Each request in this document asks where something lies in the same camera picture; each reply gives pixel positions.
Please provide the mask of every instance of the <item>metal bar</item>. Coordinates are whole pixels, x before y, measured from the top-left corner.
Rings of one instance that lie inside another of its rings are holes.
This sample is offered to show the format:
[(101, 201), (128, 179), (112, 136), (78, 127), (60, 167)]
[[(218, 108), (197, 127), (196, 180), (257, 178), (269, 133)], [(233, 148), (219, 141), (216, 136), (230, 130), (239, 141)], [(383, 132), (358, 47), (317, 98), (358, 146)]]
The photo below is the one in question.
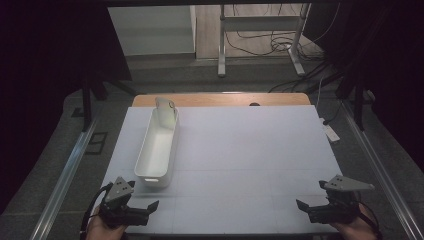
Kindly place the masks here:
[(225, 31), (295, 31), (298, 16), (226, 17)]
[(220, 31), (219, 31), (219, 55), (218, 55), (218, 76), (225, 77), (225, 42), (224, 42), (224, 26), (225, 26), (225, 13), (224, 5), (221, 5), (220, 16)]
[(62, 174), (60, 175), (59, 180), (57, 181), (56, 186), (50, 195), (49, 201), (47, 202), (46, 207), (44, 208), (30, 239), (39, 240), (47, 238), (69, 189), (69, 186), (71, 185), (75, 172), (78, 169), (81, 158), (84, 155), (84, 150), (90, 141), (94, 128), (97, 125), (100, 111), (101, 109), (97, 110), (87, 131), (82, 132), (78, 137), (77, 143), (75, 144), (75, 147), (72, 150), (72, 153), (69, 156), (65, 167), (63, 168)]
[(302, 11), (300, 12), (299, 21), (297, 23), (296, 33), (293, 37), (293, 42), (288, 50), (290, 59), (293, 62), (294, 68), (298, 76), (304, 76), (305, 70), (303, 70), (302, 64), (299, 61), (299, 53), (297, 51), (297, 45), (299, 45), (299, 39), (303, 32), (303, 27), (305, 26), (306, 15), (308, 14), (310, 3), (305, 3), (303, 5)]
[(378, 181), (380, 182), (383, 191), (385, 192), (388, 200), (390, 201), (393, 209), (395, 210), (409, 239), (424, 239), (422, 231), (420, 230), (414, 215), (412, 214), (407, 203), (400, 195), (398, 189), (390, 178), (389, 173), (381, 162), (377, 152), (372, 147), (372, 144), (369, 141), (367, 135), (364, 131), (361, 131), (356, 125), (355, 120), (352, 117), (352, 110), (347, 104), (344, 103), (344, 101), (342, 102), (342, 106), (345, 113), (344, 115), (347, 121), (349, 122), (349, 125), (355, 134), (355, 137), (357, 138), (362, 150), (367, 156), (372, 170), (374, 171)]

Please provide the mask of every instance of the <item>white container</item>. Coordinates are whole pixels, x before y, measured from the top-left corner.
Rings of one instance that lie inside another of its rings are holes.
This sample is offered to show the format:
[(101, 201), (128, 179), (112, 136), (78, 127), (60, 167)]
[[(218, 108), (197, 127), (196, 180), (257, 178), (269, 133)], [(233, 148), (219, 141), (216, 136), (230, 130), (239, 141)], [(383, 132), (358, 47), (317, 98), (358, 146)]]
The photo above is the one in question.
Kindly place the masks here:
[(171, 182), (178, 143), (178, 110), (172, 101), (156, 98), (134, 172), (150, 187)]

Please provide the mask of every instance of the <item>wall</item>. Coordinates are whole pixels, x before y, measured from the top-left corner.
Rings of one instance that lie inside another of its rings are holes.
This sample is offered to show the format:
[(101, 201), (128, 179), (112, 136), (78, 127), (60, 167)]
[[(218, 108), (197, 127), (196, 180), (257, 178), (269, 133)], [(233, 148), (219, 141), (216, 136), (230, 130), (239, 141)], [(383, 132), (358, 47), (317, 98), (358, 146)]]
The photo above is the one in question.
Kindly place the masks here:
[(194, 53), (190, 6), (109, 8), (125, 56)]

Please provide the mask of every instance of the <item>white table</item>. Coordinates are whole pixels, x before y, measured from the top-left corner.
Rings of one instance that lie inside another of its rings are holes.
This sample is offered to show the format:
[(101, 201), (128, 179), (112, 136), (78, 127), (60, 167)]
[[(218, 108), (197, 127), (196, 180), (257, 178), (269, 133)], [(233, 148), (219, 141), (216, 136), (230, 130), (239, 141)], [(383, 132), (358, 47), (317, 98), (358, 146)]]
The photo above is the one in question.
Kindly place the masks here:
[(334, 231), (328, 225), (311, 224), (295, 201), (327, 204), (318, 181), (341, 174), (313, 106), (178, 109), (180, 135), (173, 179), (158, 190), (144, 187), (134, 174), (153, 108), (128, 109), (103, 185), (118, 176), (136, 180), (130, 207), (160, 203), (146, 227), (130, 226), (127, 232)]

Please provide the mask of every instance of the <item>black curtain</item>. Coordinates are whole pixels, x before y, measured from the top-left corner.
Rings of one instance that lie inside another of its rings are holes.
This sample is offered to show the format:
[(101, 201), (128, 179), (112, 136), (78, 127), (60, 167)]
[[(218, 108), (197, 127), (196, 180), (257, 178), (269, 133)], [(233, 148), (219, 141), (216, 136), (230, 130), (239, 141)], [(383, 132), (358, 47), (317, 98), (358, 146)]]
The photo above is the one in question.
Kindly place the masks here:
[(424, 2), (396, 1), (365, 59), (373, 110), (424, 171)]
[(131, 76), (105, 6), (3, 1), (0, 22), (3, 212), (82, 78)]

